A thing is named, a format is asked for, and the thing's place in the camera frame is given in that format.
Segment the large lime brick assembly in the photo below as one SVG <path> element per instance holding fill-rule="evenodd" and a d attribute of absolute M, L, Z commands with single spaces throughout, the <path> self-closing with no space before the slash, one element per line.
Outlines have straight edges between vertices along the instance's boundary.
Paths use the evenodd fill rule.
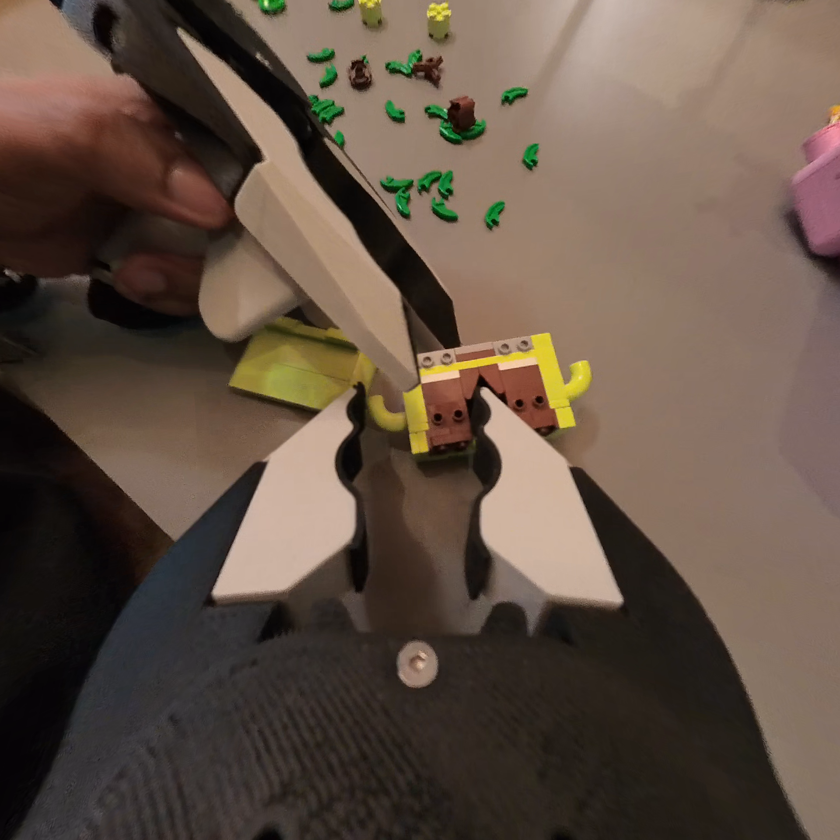
<path fill-rule="evenodd" d="M 475 448 L 471 411 L 483 388 L 543 438 L 575 425 L 572 404 L 592 384 L 586 360 L 572 363 L 564 377 L 549 333 L 421 352 L 418 384 L 402 394 L 401 412 L 390 411 L 382 395 L 367 396 L 371 420 L 389 433 L 406 433 L 417 459 L 464 455 Z"/>

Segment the person's dark clothing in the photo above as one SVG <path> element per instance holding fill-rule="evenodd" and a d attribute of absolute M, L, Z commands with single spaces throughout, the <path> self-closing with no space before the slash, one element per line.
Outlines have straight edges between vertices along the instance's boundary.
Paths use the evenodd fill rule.
<path fill-rule="evenodd" d="M 1 838 L 25 819 L 129 583 L 78 495 L 1 477 Z"/>

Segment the pink toy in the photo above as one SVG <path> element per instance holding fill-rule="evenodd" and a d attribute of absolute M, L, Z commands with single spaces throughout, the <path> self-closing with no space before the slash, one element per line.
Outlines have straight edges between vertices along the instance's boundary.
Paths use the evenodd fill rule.
<path fill-rule="evenodd" d="M 801 145 L 803 167 L 791 180 L 794 214 L 808 249 L 816 256 L 839 257 L 839 106 L 825 125 Z"/>

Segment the person's left hand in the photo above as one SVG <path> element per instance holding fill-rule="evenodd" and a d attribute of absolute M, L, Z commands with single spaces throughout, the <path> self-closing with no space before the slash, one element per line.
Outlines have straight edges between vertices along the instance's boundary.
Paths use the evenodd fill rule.
<path fill-rule="evenodd" d="M 2 266 L 44 278 L 87 274 L 127 212 L 206 231 L 233 216 L 131 78 L 3 77 Z"/>

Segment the beige seat cushion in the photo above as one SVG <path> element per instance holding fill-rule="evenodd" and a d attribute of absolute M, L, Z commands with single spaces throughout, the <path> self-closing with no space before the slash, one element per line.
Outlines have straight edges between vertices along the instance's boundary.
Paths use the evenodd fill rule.
<path fill-rule="evenodd" d="M 133 564 L 154 563 L 172 539 L 32 402 L 1 389 L 2 470 L 54 480 L 80 503 L 97 531 Z"/>

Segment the large lime smooth tile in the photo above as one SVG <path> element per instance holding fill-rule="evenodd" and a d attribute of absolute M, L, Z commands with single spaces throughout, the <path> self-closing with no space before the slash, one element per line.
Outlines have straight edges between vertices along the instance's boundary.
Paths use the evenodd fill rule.
<path fill-rule="evenodd" d="M 297 371 L 318 373 L 355 383 L 360 352 L 330 343 L 314 342 L 273 329 L 264 329 L 250 340 L 247 351 L 264 365 L 285 365 Z"/>

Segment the medium lime smooth tile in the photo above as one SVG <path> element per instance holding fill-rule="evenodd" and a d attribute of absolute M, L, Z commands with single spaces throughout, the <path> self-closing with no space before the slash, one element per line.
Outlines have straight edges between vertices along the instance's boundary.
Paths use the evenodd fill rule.
<path fill-rule="evenodd" d="M 237 392 L 270 402 L 318 413 L 353 385 L 349 375 L 325 363 L 282 361 L 239 362 L 228 386 Z"/>

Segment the scattered green leaf pieces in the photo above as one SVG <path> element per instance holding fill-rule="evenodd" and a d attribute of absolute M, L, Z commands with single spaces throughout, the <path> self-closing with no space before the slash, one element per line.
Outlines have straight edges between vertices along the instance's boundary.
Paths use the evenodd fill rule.
<path fill-rule="evenodd" d="M 327 6 L 331 12 L 336 14 L 346 12 L 353 7 L 359 8 L 358 2 L 353 1 L 331 1 L 327 2 Z M 318 82 L 321 91 L 326 91 L 339 78 L 338 69 L 334 61 L 335 56 L 336 54 L 333 48 L 324 48 L 308 53 L 307 55 L 308 62 L 325 65 L 322 77 Z M 426 57 L 428 56 L 425 56 L 422 50 L 415 49 L 408 54 L 404 61 L 393 59 L 386 61 L 384 68 L 386 73 L 391 76 L 419 79 L 421 77 L 413 77 L 412 65 L 414 61 Z M 371 62 L 367 56 L 366 59 L 371 67 Z M 343 106 L 339 105 L 335 100 L 322 97 L 319 94 L 313 93 L 308 95 L 308 101 L 311 113 L 323 127 L 330 127 L 334 120 L 344 114 Z M 487 131 L 487 121 L 476 118 L 476 124 L 471 130 L 463 134 L 456 133 L 447 121 L 447 108 L 448 105 L 444 107 L 436 103 L 429 103 L 424 107 L 426 116 L 430 119 L 437 120 L 438 134 L 445 142 L 452 145 L 461 145 L 479 139 Z M 395 209 L 400 217 L 404 219 L 411 217 L 412 195 L 413 192 L 416 192 L 417 195 L 429 195 L 429 205 L 433 215 L 443 222 L 452 224 L 459 220 L 459 215 L 456 210 L 448 205 L 448 201 L 455 192 L 453 180 L 454 172 L 452 170 L 430 170 L 417 179 L 396 179 L 388 175 L 380 180 L 380 185 L 385 192 L 394 197 Z"/>

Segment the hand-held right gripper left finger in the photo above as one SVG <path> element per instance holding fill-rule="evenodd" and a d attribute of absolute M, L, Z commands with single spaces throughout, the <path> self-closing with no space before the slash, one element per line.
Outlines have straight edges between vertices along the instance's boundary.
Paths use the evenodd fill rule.
<path fill-rule="evenodd" d="M 280 603 L 294 620 L 363 592 L 369 574 L 362 468 L 366 393 L 355 385 L 265 467 L 211 590 L 213 604 Z"/>

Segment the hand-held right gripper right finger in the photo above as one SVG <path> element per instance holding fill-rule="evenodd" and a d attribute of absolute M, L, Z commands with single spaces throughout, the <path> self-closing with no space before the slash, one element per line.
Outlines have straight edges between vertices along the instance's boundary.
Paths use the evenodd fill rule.
<path fill-rule="evenodd" d="M 480 491 L 469 514 L 466 589 L 475 621 L 509 602 L 533 634 L 557 607 L 620 610 L 623 595 L 569 462 L 490 389 L 479 389 L 472 408 Z"/>

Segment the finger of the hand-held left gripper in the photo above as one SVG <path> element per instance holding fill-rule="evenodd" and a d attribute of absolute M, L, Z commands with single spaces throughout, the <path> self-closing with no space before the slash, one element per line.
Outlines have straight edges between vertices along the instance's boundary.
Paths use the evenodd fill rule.
<path fill-rule="evenodd" d="M 253 71 L 251 90 L 269 105 L 296 139 L 312 176 L 352 224 L 362 245 L 400 291 L 415 353 L 459 343 L 455 304 L 434 271 L 405 238 L 371 182 L 337 150 L 310 111 L 308 96 L 261 33 L 233 5 L 248 27 L 248 49 L 264 66 Z"/>
<path fill-rule="evenodd" d="M 263 156 L 234 200 L 238 221 L 399 391 L 418 384 L 397 286 L 307 168 L 286 124 L 191 35 L 177 34 Z"/>

